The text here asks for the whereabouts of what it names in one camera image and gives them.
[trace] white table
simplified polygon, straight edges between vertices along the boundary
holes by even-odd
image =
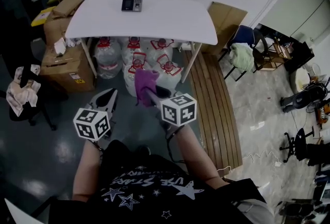
[[[74,14],[66,38],[81,38],[92,64],[88,37],[148,37],[189,41],[192,58],[181,81],[184,82],[202,43],[216,45],[217,34],[205,7],[192,0],[143,0],[141,12],[121,11],[122,0],[85,0]]]

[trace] pink cloth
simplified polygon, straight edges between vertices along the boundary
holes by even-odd
[[[156,80],[159,77],[157,71],[137,69],[135,72],[135,90],[139,101],[146,107],[152,106],[151,99],[146,90],[151,90],[156,94]]]

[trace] floor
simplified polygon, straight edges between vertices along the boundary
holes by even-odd
[[[41,59],[44,46],[37,43],[32,47],[35,56]],[[183,63],[180,55],[174,57],[177,63]],[[221,61],[221,68],[224,74],[230,70],[226,57]],[[2,58],[0,76],[0,90],[6,90],[11,78]],[[309,132],[312,125],[318,132],[314,114],[307,114],[305,110],[295,110],[292,114],[281,111],[280,97],[292,93],[283,67],[274,72],[247,73],[235,82],[233,77],[238,76],[239,72],[235,70],[226,83],[235,111],[242,155],[247,158],[243,159],[243,166],[227,177],[233,180],[252,178],[258,186],[269,182],[263,195],[272,208],[286,198],[310,198],[315,169],[295,158],[280,167],[276,167],[275,162],[285,157],[285,153],[278,150],[284,144],[284,132],[294,136],[297,128],[304,127]],[[164,133],[154,118],[155,111],[136,106],[136,99],[128,94],[122,78],[120,73],[111,80],[99,79],[96,89],[99,92],[115,87],[120,93],[112,139],[122,140],[131,150],[139,144],[148,144],[152,153],[169,158]],[[181,84],[179,90],[191,93],[189,81]],[[77,109],[96,92],[70,94],[68,101],[49,104],[47,109],[58,125],[57,131],[51,131],[42,116],[37,118],[35,127],[28,122],[12,122],[6,101],[0,100],[0,195],[7,196],[27,213],[49,196],[70,198],[84,144],[76,136],[72,119]],[[197,122],[192,127],[195,132],[199,131]],[[171,147],[174,158],[179,159],[176,146],[171,143]]]
[[[34,43],[32,51],[36,58],[42,59],[44,44]],[[177,51],[173,59],[180,65],[184,64]],[[11,78],[1,57],[0,76],[0,90],[6,91]],[[109,88],[119,91],[111,139],[122,141],[132,151],[141,144],[147,144],[152,153],[170,159],[165,133],[155,118],[156,109],[136,106],[137,100],[129,95],[120,72],[110,80],[99,78],[94,92],[69,94],[67,101],[46,105],[52,122],[57,125],[56,131],[50,130],[42,115],[36,118],[34,127],[27,121],[11,121],[8,104],[0,99],[0,196],[7,197],[27,213],[33,212],[50,196],[70,198],[85,142],[76,134],[73,117],[94,94]],[[192,94],[189,80],[179,84],[177,90]],[[192,122],[192,128],[199,131],[197,121]],[[173,158],[181,160],[175,141],[171,141],[170,146]]]
[[[224,75],[232,68],[228,55],[220,61],[220,66]],[[235,69],[227,77],[226,84],[244,158],[243,166],[234,169],[227,177],[232,180],[251,178],[257,186],[269,183],[262,194],[273,209],[281,200],[311,198],[316,168],[307,166],[306,161],[299,162],[295,157],[279,167],[275,166],[275,162],[286,158],[287,152],[279,151],[279,147],[287,143],[285,132],[295,136],[298,129],[303,127],[305,133],[309,133],[313,126],[315,138],[310,136],[307,141],[316,143],[319,128],[315,114],[308,114],[305,109],[282,112],[278,103],[280,98],[293,94],[283,65],[273,72],[246,73],[235,82],[239,75],[239,70]]]

